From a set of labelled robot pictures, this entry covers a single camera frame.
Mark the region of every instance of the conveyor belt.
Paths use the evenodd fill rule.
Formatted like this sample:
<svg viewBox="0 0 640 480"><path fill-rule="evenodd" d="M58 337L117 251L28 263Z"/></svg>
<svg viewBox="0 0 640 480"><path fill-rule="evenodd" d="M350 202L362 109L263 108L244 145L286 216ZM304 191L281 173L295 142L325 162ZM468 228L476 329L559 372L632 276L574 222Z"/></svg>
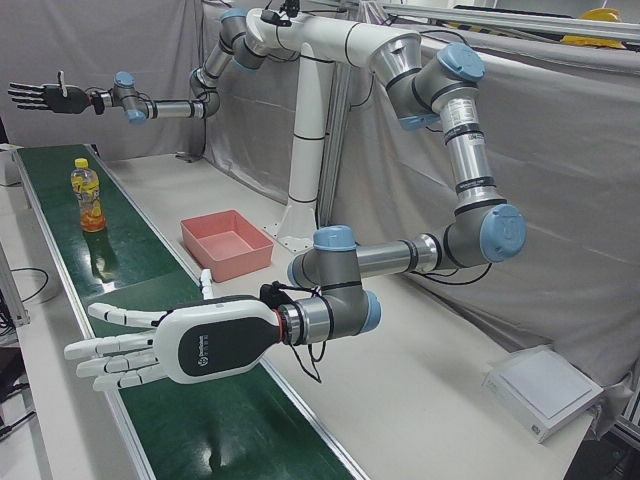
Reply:
<svg viewBox="0 0 640 480"><path fill-rule="evenodd" d="M28 148L19 156L85 308L100 301L160 310L200 298L191 277L86 147ZM69 182L77 157L88 158L100 177L105 232L80 229ZM93 320L91 326L96 336L133 331ZM195 385L161 380L121 395L159 480L353 478L262 366Z"/></svg>

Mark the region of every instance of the pink tray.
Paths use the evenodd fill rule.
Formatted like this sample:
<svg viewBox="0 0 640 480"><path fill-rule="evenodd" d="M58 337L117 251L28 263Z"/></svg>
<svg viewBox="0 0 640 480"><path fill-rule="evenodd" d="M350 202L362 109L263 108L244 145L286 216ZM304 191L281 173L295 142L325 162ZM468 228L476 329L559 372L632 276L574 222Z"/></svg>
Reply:
<svg viewBox="0 0 640 480"><path fill-rule="evenodd" d="M180 226L185 246L216 282L271 264L273 242L235 210L182 220Z"/></svg>

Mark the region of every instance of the metal frame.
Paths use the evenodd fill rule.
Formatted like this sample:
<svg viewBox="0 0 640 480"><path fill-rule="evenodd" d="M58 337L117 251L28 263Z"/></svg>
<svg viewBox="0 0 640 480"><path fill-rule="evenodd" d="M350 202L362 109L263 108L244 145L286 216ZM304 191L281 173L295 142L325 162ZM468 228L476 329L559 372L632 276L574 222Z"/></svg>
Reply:
<svg viewBox="0 0 640 480"><path fill-rule="evenodd" d="M124 197L129 201L129 203L133 206L136 212L142 217L145 223L149 226L149 228L157 235L165 248L169 251L169 253L176 259L178 264L183 268L183 270L191 277L194 283L198 283L199 278L196 276L186 262L178 255L175 249L170 245L165 236L158 230L158 228L149 220L149 218L140 210L138 205L133 201L131 196L124 190L124 188L120 185L118 180L111 173L106 164L98 158L98 156L94 153L93 148L90 145L85 145L87 150L91 153L93 159L104 169L107 176L113 181L115 186L120 190L120 192L124 195ZM80 330L82 331L82 335L85 339L94 338L93 330L91 329L91 325L89 323L89 319L82 307L82 303L78 297L78 294L73 287L73 282L71 281L71 277L69 276L69 272L66 269L66 266L62 260L62 255L55 243L53 238L53 234L47 224L47 221L44 217L44 213L42 212L42 207L40 206L40 202L35 193L33 185L26 173L26 169L22 163L22 159L17 155L16 164L18 165L18 169L20 171L20 176L22 177L22 184L27 195L27 199L31 203L33 211L38 219L38 223L42 228L45 241L47 243L47 247L52 254L54 264L56 266L56 270L60 275L60 280L64 287L64 290L71 302L71 308L76 317L76 321L80 326ZM340 460L340 462L345 466L345 468L351 473L351 475L356 480L370 480L369 477L364 473L362 468L355 462L355 460L347 453L345 448L337 441L337 439L329 433L327 428L319 421L317 415L313 412L313 410L302 400L302 398L295 392L295 390L289 385L289 383L282 377L282 375L275 369L275 367L266 359L262 358L260 360L260 364L264 367L267 373L273 378L276 384L280 387L283 393L289 398L289 400L294 404L294 406L298 409L298 411L305 417L305 419L309 422L309 424L313 427L313 429L318 433L318 435L322 438L322 440L327 444L327 446L331 449L331 451L336 455L336 457ZM142 444L140 439L138 438L138 434L135 431L131 418L129 417L129 413L122 401L122 397L120 392L107 392L105 393L107 397L107 403L109 404L109 408L113 414L114 420L122 435L123 440L125 441L127 451L131 457L131 460L134 463L135 469L138 472L138 478L141 480L155 480L155 474L153 473L153 469L147 459L147 456L142 448Z"/></svg>
<svg viewBox="0 0 640 480"><path fill-rule="evenodd" d="M314 3L332 7L346 6L357 8L359 2L347 1L345 5L331 0L312 0ZM418 7L413 5L397 5L380 3L389 13L431 20L448 20L456 23L479 25L484 27L528 30L541 33L562 35L578 35L583 37L606 38L620 41L640 41L640 25L623 22L602 22L574 18L540 17L516 13L474 12L448 8Z"/></svg>

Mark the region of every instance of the juice bottle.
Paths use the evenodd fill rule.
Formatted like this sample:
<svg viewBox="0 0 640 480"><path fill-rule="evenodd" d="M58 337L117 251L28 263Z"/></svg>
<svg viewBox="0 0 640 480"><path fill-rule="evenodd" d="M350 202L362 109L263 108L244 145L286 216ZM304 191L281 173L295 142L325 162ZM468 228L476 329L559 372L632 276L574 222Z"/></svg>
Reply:
<svg viewBox="0 0 640 480"><path fill-rule="evenodd" d="M71 172L71 186L80 207L80 226L85 232L102 230L107 222L100 204L100 180L89 168L86 158L76 158L76 169Z"/></svg>

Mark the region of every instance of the blue end cap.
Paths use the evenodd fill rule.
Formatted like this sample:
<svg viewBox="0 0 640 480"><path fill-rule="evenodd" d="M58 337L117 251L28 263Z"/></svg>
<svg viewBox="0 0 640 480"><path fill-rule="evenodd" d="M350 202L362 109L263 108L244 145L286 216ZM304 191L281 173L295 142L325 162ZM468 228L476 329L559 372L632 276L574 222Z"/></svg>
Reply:
<svg viewBox="0 0 640 480"><path fill-rule="evenodd" d="M313 234L313 248L329 252L348 252L356 249L351 228L333 225L316 230Z"/></svg>
<svg viewBox="0 0 640 480"><path fill-rule="evenodd" d="M432 123L440 120L440 116L435 113L426 113L424 115L416 115L414 117L404 117L399 118L400 126L403 130L410 132L411 130L417 130L419 128L424 128L427 125L431 125Z"/></svg>
<svg viewBox="0 0 640 480"><path fill-rule="evenodd" d="M231 59L231 64L237 69L243 71L244 73L256 73L258 71L257 69L254 69L254 68L245 67L240 62L238 62L235 58Z"/></svg>
<svg viewBox="0 0 640 480"><path fill-rule="evenodd" d="M382 307L380 307L378 297L369 290L365 290L364 293L367 294L367 299L369 300L369 311L367 312L367 319L364 321L364 325L358 332L358 335L376 328L380 324L380 318L382 318Z"/></svg>
<svg viewBox="0 0 640 480"><path fill-rule="evenodd" d="M436 56L440 65L463 80L478 82L484 77L484 62L464 43L450 43Z"/></svg>
<svg viewBox="0 0 640 480"><path fill-rule="evenodd" d="M293 276L293 260L289 262L289 266L287 267L287 278L289 279L289 283L294 287L300 286Z"/></svg>
<svg viewBox="0 0 640 480"><path fill-rule="evenodd" d="M247 16L247 12L244 11L243 9L230 8L229 10L224 12L222 15L220 15L220 21L222 22L223 20L231 17L246 17L246 16Z"/></svg>
<svg viewBox="0 0 640 480"><path fill-rule="evenodd" d="M131 88L135 83L135 78L129 72L118 72L116 73L113 82L122 88Z"/></svg>
<svg viewBox="0 0 640 480"><path fill-rule="evenodd" d="M126 110L124 114L132 125L142 125L147 121L147 116L140 110Z"/></svg>
<svg viewBox="0 0 640 480"><path fill-rule="evenodd" d="M527 240L527 224L513 205L494 207L480 227L480 250L489 262L515 257Z"/></svg>

